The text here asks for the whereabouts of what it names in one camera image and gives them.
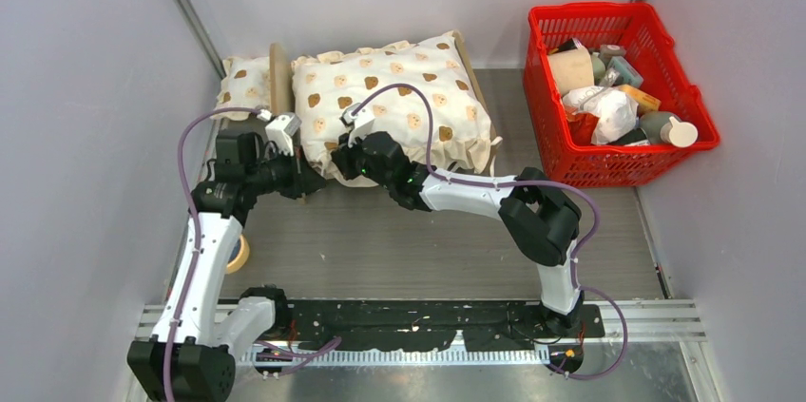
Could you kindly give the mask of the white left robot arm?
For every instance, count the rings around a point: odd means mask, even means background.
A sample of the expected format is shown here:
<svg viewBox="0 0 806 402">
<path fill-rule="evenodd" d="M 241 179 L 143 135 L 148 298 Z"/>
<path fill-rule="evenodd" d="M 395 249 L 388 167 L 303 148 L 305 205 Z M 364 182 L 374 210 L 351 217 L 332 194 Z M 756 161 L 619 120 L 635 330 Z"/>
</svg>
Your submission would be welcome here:
<svg viewBox="0 0 806 402">
<path fill-rule="evenodd" d="M 239 364 L 264 334 L 284 337 L 292 324 L 278 289 L 251 288 L 232 316 L 216 322 L 226 269 L 257 199 L 297 200 L 325 185 L 283 130 L 222 131 L 204 180 L 190 187 L 182 261 L 163 313 L 148 338 L 131 342 L 126 361 L 152 401 L 224 401 Z"/>
</svg>

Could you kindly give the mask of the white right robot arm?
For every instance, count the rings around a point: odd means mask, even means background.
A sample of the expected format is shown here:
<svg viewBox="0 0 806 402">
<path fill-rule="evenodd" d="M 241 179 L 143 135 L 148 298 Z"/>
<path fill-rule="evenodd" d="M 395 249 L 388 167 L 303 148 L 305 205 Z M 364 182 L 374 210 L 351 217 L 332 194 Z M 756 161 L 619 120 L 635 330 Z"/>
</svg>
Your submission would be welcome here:
<svg viewBox="0 0 806 402">
<path fill-rule="evenodd" d="M 527 167 L 504 178 L 451 173 L 410 160 L 386 132 L 354 143 L 342 136 L 332 161 L 344 179 L 375 182 L 405 209 L 464 212 L 501 221 L 520 252 L 538 267 L 546 329 L 562 336 L 580 324 L 585 296 L 574 280 L 571 254 L 581 211 L 561 189 L 545 184 L 541 170 Z"/>
</svg>

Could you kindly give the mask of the tape roll with blue core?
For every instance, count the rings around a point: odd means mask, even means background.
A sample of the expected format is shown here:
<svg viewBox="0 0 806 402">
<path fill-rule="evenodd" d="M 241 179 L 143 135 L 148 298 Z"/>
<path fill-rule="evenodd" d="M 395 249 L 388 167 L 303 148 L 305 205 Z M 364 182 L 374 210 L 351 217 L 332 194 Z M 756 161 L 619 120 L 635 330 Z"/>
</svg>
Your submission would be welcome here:
<svg viewBox="0 0 806 402">
<path fill-rule="evenodd" d="M 230 275 L 239 271 L 247 262 L 251 254 L 251 247 L 244 235 L 240 235 L 226 264 L 225 274 Z"/>
</svg>

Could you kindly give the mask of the small bear print pillow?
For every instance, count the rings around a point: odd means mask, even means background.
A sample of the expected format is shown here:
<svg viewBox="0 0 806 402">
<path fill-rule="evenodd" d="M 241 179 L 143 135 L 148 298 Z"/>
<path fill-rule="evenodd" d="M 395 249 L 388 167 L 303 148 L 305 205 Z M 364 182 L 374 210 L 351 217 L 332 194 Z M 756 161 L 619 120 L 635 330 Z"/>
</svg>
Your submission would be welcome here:
<svg viewBox="0 0 806 402">
<path fill-rule="evenodd" d="M 215 105 L 216 110 L 227 109 L 211 120 L 247 120 L 251 113 L 231 111 L 231 108 L 271 109 L 270 61 L 268 56 L 256 58 L 227 57 L 222 61 L 225 77 Z"/>
</svg>

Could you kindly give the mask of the white crumpled bag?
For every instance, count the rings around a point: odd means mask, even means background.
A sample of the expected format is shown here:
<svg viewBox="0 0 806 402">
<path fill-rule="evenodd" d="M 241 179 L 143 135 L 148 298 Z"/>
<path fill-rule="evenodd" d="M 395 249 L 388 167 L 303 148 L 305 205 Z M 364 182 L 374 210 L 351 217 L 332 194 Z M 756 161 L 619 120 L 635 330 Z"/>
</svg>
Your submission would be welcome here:
<svg viewBox="0 0 806 402">
<path fill-rule="evenodd" d="M 587 86 L 562 97 L 566 122 L 577 145 L 605 145 L 633 130 L 637 104 L 613 87 Z"/>
</svg>

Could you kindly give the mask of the red plastic basket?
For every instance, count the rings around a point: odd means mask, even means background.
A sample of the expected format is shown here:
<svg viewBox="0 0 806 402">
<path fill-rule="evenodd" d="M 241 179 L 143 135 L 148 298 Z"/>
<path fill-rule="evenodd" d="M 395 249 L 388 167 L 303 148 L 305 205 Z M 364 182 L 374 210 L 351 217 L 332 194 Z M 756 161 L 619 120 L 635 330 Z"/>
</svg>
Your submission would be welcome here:
<svg viewBox="0 0 806 402">
<path fill-rule="evenodd" d="M 528 22 L 524 89 L 551 180 L 643 185 L 720 144 L 650 5 L 539 6 Z"/>
</svg>

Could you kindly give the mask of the teal box in basket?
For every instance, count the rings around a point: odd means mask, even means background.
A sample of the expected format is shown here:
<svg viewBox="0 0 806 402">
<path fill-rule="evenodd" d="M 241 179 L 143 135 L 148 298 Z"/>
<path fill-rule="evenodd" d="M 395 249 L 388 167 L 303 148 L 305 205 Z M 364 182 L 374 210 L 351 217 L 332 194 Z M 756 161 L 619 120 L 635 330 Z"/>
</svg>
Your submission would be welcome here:
<svg viewBox="0 0 806 402">
<path fill-rule="evenodd" d="M 640 88 L 643 85 L 644 78 L 641 73 L 623 56 L 612 57 L 607 67 L 616 72 L 617 77 L 613 82 L 614 86 L 629 85 Z"/>
</svg>

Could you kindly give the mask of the yellow box in basket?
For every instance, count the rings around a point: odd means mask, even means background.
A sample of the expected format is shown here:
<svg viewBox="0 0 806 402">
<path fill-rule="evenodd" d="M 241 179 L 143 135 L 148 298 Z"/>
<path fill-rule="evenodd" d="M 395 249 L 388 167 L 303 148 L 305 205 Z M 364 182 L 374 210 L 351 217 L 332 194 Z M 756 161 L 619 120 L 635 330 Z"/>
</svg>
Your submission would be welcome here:
<svg viewBox="0 0 806 402">
<path fill-rule="evenodd" d="M 621 85 L 618 89 L 625 93 L 637 104 L 637 114 L 642 116 L 647 112 L 659 111 L 661 100 L 631 85 Z"/>
</svg>

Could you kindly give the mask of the grey bottle with beige cap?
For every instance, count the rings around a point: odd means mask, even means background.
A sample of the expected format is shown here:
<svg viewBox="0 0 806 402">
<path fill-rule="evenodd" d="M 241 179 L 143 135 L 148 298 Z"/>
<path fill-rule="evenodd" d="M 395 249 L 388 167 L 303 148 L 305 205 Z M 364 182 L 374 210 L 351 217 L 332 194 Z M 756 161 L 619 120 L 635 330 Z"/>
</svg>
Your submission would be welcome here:
<svg viewBox="0 0 806 402">
<path fill-rule="evenodd" d="M 690 122 L 668 111 L 650 111 L 639 118 L 639 129 L 651 144 L 671 144 L 677 148 L 693 145 L 698 129 Z"/>
</svg>

